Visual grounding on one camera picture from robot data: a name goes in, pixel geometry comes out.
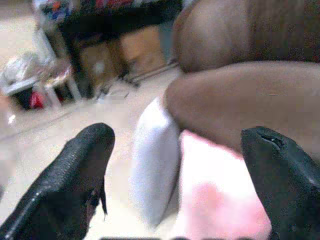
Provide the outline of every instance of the cardboard box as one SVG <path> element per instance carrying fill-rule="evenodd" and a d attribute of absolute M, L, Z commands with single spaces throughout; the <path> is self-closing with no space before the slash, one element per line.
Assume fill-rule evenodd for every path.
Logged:
<path fill-rule="evenodd" d="M 143 75 L 158 70 L 166 65 L 162 51 L 149 52 L 140 55 L 131 65 L 131 71 L 134 76 Z"/>
<path fill-rule="evenodd" d="M 142 75 L 166 65 L 158 26 L 124 34 L 120 41 L 123 57 L 133 75 Z"/>
<path fill-rule="evenodd" d="M 126 33 L 120 38 L 123 55 L 129 62 L 150 52 L 161 50 L 158 26 Z"/>
<path fill-rule="evenodd" d="M 86 47 L 80 56 L 82 66 L 94 88 L 107 84 L 122 72 L 123 57 L 119 41 Z"/>

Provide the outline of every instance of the pink fabric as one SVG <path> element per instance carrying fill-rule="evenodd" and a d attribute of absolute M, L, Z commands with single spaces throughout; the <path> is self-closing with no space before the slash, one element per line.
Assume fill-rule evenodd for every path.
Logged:
<path fill-rule="evenodd" d="M 243 157 L 189 131 L 182 133 L 181 145 L 174 237 L 266 240 L 271 223 Z"/>

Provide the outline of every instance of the plastic bag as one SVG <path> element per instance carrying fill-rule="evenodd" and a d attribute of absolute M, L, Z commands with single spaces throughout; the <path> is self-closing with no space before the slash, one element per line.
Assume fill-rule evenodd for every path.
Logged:
<path fill-rule="evenodd" d="M 26 52 L 21 57 L 11 58 L 4 67 L 3 75 L 8 84 L 31 78 L 40 70 L 38 55 Z"/>

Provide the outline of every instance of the clutter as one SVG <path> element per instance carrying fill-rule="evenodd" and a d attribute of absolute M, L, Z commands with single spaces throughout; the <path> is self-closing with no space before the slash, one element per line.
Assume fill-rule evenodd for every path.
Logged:
<path fill-rule="evenodd" d="M 3 70 L 3 77 L 7 84 L 24 81 L 38 74 L 41 65 L 38 56 L 33 52 L 26 52 L 20 57 L 11 58 Z"/>

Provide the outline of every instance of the brown leather couch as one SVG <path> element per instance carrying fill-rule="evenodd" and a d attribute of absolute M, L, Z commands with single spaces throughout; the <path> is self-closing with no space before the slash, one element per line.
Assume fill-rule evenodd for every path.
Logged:
<path fill-rule="evenodd" d="M 164 100 L 182 129 L 240 152 L 264 126 L 320 160 L 319 0 L 195 0 L 174 50 L 184 74 Z"/>

